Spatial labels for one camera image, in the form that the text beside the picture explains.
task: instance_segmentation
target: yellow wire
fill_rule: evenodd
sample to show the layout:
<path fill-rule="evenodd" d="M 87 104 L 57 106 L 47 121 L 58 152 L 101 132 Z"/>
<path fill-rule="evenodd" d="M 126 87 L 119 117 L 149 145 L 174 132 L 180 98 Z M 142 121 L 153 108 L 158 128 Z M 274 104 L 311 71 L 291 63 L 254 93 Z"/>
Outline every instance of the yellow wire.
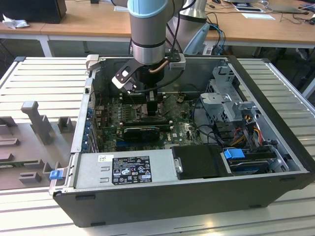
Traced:
<path fill-rule="evenodd" d="M 243 141 L 244 139 L 245 139 L 245 135 L 243 135 L 241 138 L 239 138 L 234 143 L 232 143 L 231 146 L 238 144 L 239 142 Z"/>

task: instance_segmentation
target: warning label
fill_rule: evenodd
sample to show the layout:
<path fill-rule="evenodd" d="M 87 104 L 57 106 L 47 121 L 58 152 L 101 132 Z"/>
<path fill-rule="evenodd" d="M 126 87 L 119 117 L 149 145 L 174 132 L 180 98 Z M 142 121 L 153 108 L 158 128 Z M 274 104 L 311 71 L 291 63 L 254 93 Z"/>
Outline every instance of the warning label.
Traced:
<path fill-rule="evenodd" d="M 152 182 L 149 156 L 113 158 L 114 185 L 147 182 Z"/>

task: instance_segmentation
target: motherboard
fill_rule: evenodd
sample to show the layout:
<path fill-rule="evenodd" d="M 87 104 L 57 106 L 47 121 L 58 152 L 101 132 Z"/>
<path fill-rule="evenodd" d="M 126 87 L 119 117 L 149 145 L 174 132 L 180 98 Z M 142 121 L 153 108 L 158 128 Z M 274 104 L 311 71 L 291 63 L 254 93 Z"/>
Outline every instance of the motherboard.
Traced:
<path fill-rule="evenodd" d="M 163 95 L 157 114 L 147 114 L 137 97 L 113 97 L 100 108 L 99 132 L 103 152 L 169 149 L 202 144 L 192 124 L 193 99 L 184 94 Z"/>

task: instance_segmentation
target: blue cable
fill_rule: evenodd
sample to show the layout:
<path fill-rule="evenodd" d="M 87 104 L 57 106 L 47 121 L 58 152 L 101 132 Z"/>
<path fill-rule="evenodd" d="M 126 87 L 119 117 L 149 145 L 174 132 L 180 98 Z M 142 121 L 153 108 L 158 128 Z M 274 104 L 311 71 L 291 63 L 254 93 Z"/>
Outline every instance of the blue cable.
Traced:
<path fill-rule="evenodd" d="M 211 24 L 211 26 L 212 26 L 213 28 L 215 28 L 215 29 L 218 31 L 218 33 L 220 34 L 220 37 L 221 37 L 221 45 L 220 45 L 220 49 L 219 49 L 219 51 L 218 51 L 218 53 L 217 53 L 217 55 L 219 55 L 219 53 L 221 52 L 221 50 L 222 50 L 222 48 L 223 48 L 223 44 L 224 44 L 224 42 L 223 42 L 223 34 L 222 34 L 222 31 L 221 31 L 218 27 L 216 27 L 216 26 L 213 25 L 213 24 Z"/>

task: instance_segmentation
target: black box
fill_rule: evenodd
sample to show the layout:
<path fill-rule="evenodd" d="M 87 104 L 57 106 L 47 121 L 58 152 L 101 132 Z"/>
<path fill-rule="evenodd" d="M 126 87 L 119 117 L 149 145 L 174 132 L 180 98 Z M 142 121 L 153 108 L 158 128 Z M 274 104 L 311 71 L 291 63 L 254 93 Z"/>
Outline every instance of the black box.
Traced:
<path fill-rule="evenodd" d="M 67 8 L 64 0 L 1 0 L 2 14 L 14 20 L 59 24 Z"/>

